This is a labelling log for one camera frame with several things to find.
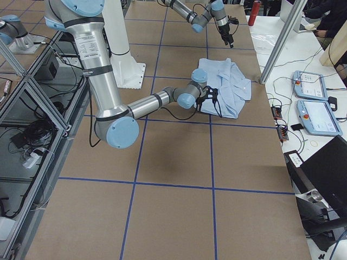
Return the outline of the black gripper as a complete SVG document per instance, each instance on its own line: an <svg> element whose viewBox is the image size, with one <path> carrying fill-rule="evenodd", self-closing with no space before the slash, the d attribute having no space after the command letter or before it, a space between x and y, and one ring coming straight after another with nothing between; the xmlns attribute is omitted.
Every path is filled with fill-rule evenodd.
<svg viewBox="0 0 347 260"><path fill-rule="evenodd" d="M222 40L225 41L225 45L234 48L234 39L233 33L230 33L230 24L237 25L234 31L236 32L239 26L239 20L236 17L227 16L221 20L217 20L218 31Z"/></svg>
<svg viewBox="0 0 347 260"><path fill-rule="evenodd" d="M203 88L205 95L200 96L196 100L196 107L197 110L200 112L202 109L202 103L205 100L211 100L214 107L216 106L217 103L217 96L218 96L218 89L217 88L211 88L211 86L206 86Z"/></svg>

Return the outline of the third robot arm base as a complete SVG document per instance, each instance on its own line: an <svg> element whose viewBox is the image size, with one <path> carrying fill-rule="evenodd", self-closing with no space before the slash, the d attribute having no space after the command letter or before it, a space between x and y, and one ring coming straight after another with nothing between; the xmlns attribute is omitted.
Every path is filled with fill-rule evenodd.
<svg viewBox="0 0 347 260"><path fill-rule="evenodd" d="M16 15L5 15L1 17L1 40L14 54L34 54L46 38L28 33Z"/></svg>

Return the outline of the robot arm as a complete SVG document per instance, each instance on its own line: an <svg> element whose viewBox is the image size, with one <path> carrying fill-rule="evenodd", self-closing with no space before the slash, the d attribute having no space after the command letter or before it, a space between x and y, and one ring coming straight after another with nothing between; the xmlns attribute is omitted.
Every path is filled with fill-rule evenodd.
<svg viewBox="0 0 347 260"><path fill-rule="evenodd" d="M46 25L72 35L98 112L97 137L110 146L131 146L139 135L137 119L176 102L189 109L213 95L202 69L192 72L186 87L166 87L131 104L119 94L118 82L138 75L140 65L129 52L124 13L119 1L46 1Z"/></svg>
<svg viewBox="0 0 347 260"><path fill-rule="evenodd" d="M193 9L189 9L184 3L176 0L158 1L159 5L168 7L183 17L194 32L200 33L210 22L215 21L217 31L219 32L224 44L234 47L233 33L230 32L230 24L239 24L236 17L230 17L226 14L223 1L211 1L207 6L202 6L204 12L196 13Z"/></svg>

